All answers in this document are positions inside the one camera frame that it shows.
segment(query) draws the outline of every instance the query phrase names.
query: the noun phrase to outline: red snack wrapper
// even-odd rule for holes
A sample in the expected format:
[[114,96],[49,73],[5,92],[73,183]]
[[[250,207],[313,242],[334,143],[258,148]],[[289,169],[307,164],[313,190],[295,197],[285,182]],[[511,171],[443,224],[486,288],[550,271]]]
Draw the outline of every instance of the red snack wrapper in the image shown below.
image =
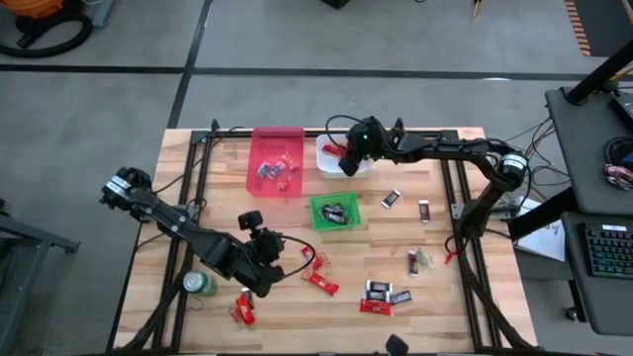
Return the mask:
[[[304,257],[306,257],[307,260],[310,261],[310,259],[313,256],[313,251],[309,248],[309,247],[304,247],[301,250],[301,253],[304,255]],[[317,271],[319,268],[321,268],[322,266],[326,265],[326,264],[330,264],[331,262],[329,261],[329,257],[327,257],[327,255],[325,254],[325,252],[319,252],[316,254],[315,259],[313,260],[313,269],[315,271]]]
[[236,324],[242,325],[244,323],[244,320],[241,318],[241,313],[239,313],[236,307],[230,307],[227,312]]
[[292,181],[292,176],[284,178],[281,182],[277,183],[277,190],[280,192],[287,191],[288,187],[290,187],[291,181]]
[[295,162],[295,160],[290,156],[290,153],[286,152],[281,156],[282,162],[286,163],[288,169],[295,170],[299,168],[299,163]]
[[317,272],[313,272],[312,274],[308,271],[305,271],[301,278],[304,280],[314,284],[315,286],[321,288],[326,293],[331,296],[334,296],[336,291],[338,291],[338,285],[326,280],[322,275]]
[[391,303],[379,302],[379,301],[360,301],[360,312],[372,312],[382,315],[392,315]]
[[336,156],[338,158],[342,158],[347,151],[346,148],[341,148],[333,143],[328,143],[323,147],[323,152]]
[[242,293],[239,295],[239,298],[235,300],[235,305],[237,306],[237,311],[241,316],[241,319],[244,321],[246,325],[252,325],[255,322],[255,314],[253,314],[253,309],[250,307],[248,303],[248,298],[246,294]]
[[304,247],[301,249],[301,253],[304,255],[304,257],[306,257],[307,260],[310,261],[310,259],[313,257],[313,251],[309,248],[309,247]]
[[325,252],[319,252],[316,254],[315,262],[313,262],[313,269],[316,271],[322,266],[329,264],[329,258],[325,254]]

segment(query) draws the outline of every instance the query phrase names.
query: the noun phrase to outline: black keyboard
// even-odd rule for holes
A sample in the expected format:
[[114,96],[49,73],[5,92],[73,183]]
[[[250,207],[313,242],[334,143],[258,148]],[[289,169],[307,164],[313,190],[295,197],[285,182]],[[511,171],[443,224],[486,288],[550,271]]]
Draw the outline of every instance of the black keyboard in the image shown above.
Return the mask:
[[633,227],[583,223],[581,233],[592,276],[633,279]]

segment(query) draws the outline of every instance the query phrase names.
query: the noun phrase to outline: white paper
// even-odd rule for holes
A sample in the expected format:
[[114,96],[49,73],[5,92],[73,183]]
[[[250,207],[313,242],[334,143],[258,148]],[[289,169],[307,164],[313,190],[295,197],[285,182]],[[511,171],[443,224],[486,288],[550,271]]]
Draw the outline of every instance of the white paper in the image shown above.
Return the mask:
[[[514,202],[520,204],[522,200],[523,197],[518,197]],[[522,216],[539,205],[541,204],[538,202],[526,199],[519,215]],[[565,262],[565,230],[563,229],[563,224],[558,220],[543,226],[519,239],[516,247],[527,252]]]

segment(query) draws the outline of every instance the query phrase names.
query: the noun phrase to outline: green square container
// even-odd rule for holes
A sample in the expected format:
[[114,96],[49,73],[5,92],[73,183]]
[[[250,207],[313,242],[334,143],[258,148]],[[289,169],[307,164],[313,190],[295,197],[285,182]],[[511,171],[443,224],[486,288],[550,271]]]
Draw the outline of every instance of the green square container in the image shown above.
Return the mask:
[[[349,216],[349,224],[341,225],[324,220],[320,216],[320,207],[324,205],[340,204]],[[317,231],[328,231],[343,228],[353,228],[361,223],[358,212],[358,202],[356,193],[339,193],[310,199],[310,210],[313,215],[313,229]]]

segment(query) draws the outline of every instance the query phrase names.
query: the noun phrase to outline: transparent red container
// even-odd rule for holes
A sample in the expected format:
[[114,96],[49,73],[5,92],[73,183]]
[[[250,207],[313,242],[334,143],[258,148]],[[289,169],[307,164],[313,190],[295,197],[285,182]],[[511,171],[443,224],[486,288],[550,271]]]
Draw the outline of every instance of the transparent red container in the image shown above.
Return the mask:
[[[299,198],[304,180],[304,140],[302,128],[255,128],[250,144],[248,157],[248,175],[246,190],[253,197],[266,198]],[[288,167],[285,154],[297,164],[295,169]],[[275,165],[286,165],[284,169],[271,179],[268,174],[260,176],[262,164],[268,164],[267,173]],[[281,190],[280,184],[287,183],[287,189]]]

